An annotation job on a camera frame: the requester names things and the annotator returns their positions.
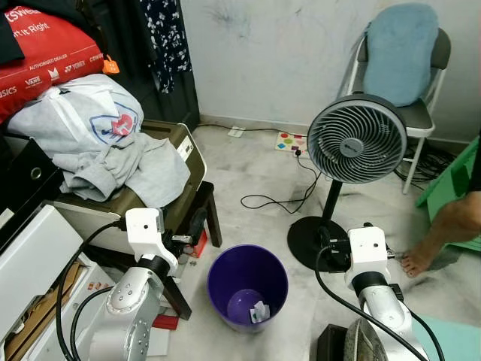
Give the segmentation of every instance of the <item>gray floor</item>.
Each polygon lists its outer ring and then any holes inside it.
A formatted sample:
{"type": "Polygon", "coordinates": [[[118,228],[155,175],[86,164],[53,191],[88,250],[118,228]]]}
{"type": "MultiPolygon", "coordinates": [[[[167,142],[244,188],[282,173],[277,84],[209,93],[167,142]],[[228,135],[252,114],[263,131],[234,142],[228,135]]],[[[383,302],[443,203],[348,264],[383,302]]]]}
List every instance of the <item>gray floor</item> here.
{"type": "MultiPolygon", "coordinates": [[[[192,317],[187,322],[180,321],[177,331],[171,333],[168,356],[162,359],[314,359],[316,339],[329,323],[348,326],[357,318],[320,289],[313,271],[291,255],[286,243],[292,223],[322,212],[330,181],[321,176],[315,192],[296,214],[287,214],[275,205],[249,210],[240,204],[242,196],[261,193],[275,199],[293,199],[304,193],[312,182],[312,173],[300,168],[290,153],[274,150],[276,132],[246,132],[242,138],[232,138],[225,129],[202,127],[194,136],[207,163],[206,180],[216,187],[224,245],[222,249],[205,250],[202,262],[198,263],[200,277],[193,290],[192,317]],[[210,305],[206,291],[208,269],[215,257],[243,243],[258,244],[272,251],[289,276],[285,306],[271,326],[258,335],[239,334],[226,326],[210,305]]],[[[302,162],[312,166],[307,159],[302,162]]],[[[392,249],[403,251],[419,241],[429,226],[427,211],[414,207],[420,192],[411,187],[410,193],[403,196],[401,182],[393,174],[371,184],[345,185],[334,219],[345,229],[370,221],[385,231],[392,249]]],[[[448,247],[434,268],[409,279],[397,261],[389,263],[392,281],[400,284],[405,302],[416,313],[481,325],[479,254],[448,247]]],[[[323,278],[338,295],[356,304],[355,294],[346,288],[342,274],[324,274],[323,278]]]]}

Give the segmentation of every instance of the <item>fan grille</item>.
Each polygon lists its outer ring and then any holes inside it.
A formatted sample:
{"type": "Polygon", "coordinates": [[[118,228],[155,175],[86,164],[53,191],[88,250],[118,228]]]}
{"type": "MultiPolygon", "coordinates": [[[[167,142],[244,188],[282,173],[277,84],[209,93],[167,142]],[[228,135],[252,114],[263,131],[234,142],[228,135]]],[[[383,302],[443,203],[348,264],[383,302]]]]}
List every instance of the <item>fan grille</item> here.
{"type": "Polygon", "coordinates": [[[344,183],[367,183],[393,171],[406,150],[401,118],[387,106],[363,99],[341,99],[309,128],[307,147],[314,164],[344,183]]]}

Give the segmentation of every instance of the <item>person's foot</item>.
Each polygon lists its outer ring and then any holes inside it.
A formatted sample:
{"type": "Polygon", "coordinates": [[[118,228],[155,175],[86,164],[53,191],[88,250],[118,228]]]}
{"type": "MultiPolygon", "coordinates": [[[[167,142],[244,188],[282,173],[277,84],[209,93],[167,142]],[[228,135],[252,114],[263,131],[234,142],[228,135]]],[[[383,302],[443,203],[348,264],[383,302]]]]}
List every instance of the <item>person's foot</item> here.
{"type": "Polygon", "coordinates": [[[409,277],[415,277],[429,268],[441,247],[426,240],[403,255],[401,265],[409,277]]]}

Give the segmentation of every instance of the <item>purple waste basket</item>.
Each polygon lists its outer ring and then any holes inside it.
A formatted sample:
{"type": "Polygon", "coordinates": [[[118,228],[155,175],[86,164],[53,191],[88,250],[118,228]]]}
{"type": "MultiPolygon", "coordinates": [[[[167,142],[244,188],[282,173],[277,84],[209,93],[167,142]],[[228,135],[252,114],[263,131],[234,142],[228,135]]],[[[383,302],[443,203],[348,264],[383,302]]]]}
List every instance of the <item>purple waste basket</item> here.
{"type": "Polygon", "coordinates": [[[275,255],[260,246],[241,244],[214,261],[207,276],[207,290],[217,313],[238,332],[264,330],[287,298],[287,273],[275,255]],[[250,309],[263,301],[271,317],[260,323],[250,319],[250,309]]]}

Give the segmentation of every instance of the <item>black fan base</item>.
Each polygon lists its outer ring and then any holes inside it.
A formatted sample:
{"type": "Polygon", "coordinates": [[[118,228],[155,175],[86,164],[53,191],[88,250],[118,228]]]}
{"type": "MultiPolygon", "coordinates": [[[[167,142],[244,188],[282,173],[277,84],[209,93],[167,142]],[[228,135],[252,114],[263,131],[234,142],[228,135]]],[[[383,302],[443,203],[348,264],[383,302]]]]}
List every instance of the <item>black fan base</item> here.
{"type": "MultiPolygon", "coordinates": [[[[319,227],[327,226],[330,239],[347,239],[347,233],[337,223],[324,221],[321,217],[304,217],[291,225],[287,244],[294,257],[303,265],[314,269],[317,253],[327,244],[322,244],[319,227]]],[[[349,255],[327,252],[319,261],[321,272],[345,272],[349,269],[349,255]]]]}

